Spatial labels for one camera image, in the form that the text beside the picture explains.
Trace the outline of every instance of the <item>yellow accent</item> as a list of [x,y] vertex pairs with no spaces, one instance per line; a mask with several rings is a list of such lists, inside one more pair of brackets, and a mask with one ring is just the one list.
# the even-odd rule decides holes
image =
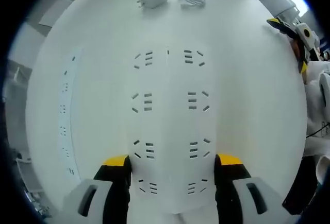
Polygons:
[[307,70],[307,64],[305,62],[303,62],[303,67],[301,69],[301,74],[304,73]]
[[103,166],[124,166],[127,155],[112,157],[103,163]]
[[270,18],[270,19],[267,19],[267,21],[270,21],[270,22],[277,22],[280,24],[279,20],[276,19],[276,18]]
[[222,166],[243,164],[239,158],[230,156],[228,154],[218,154],[218,156],[220,157]]

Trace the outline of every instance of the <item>black and yellow robot part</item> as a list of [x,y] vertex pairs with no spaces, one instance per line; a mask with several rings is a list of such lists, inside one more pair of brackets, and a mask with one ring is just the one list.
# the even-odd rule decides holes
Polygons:
[[267,20],[267,23],[271,25],[272,27],[278,29],[281,33],[287,35],[294,41],[296,41],[299,53],[297,56],[298,61],[298,70],[299,73],[302,74],[307,70],[307,64],[308,61],[306,59],[306,53],[305,53],[305,45],[302,39],[299,37],[299,35],[287,24],[283,23],[281,20],[276,18],[270,18]]
[[[103,223],[127,223],[130,202],[129,187],[132,166],[127,154],[106,160],[94,180],[111,181],[112,186],[106,197]],[[214,159],[215,200],[219,223],[242,223],[242,210],[233,180],[251,177],[242,161],[228,154],[217,154]]]

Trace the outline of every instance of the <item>white table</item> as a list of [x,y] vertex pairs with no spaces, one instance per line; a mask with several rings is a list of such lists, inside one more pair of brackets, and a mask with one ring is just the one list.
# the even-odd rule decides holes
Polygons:
[[60,208],[73,187],[58,151],[58,93],[63,58],[83,46],[72,97],[71,126],[81,178],[109,157],[127,153],[121,99],[123,52],[137,43],[204,44],[217,50],[218,151],[240,157],[285,198],[303,154],[304,86],[287,38],[271,28],[258,0],[206,0],[182,10],[169,0],[154,10],[137,0],[75,0],[50,31],[28,88],[27,134],[33,165]]

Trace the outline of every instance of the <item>white panel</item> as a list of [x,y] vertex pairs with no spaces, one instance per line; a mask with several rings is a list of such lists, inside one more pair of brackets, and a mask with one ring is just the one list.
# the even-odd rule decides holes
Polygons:
[[23,23],[10,49],[8,58],[16,63],[33,68],[45,37],[27,23]]
[[66,56],[62,70],[62,82],[59,93],[59,148],[66,166],[67,175],[74,182],[80,182],[71,134],[71,98],[73,82],[82,49],[77,48]]
[[71,3],[70,0],[56,0],[43,15],[39,24],[52,27]]
[[127,132],[138,195],[167,213],[208,204],[217,105],[207,49],[153,46],[130,58]]

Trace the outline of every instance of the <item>black slot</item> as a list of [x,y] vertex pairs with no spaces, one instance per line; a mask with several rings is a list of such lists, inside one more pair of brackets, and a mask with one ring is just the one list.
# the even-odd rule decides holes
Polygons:
[[267,206],[260,191],[258,190],[257,186],[254,183],[248,183],[246,185],[251,193],[254,204],[256,205],[257,213],[259,215],[263,214],[264,212],[267,211]]
[[91,206],[95,192],[96,192],[96,185],[90,185],[80,203],[80,206],[78,209],[78,213],[80,215],[82,215],[84,217],[88,216],[89,207]]

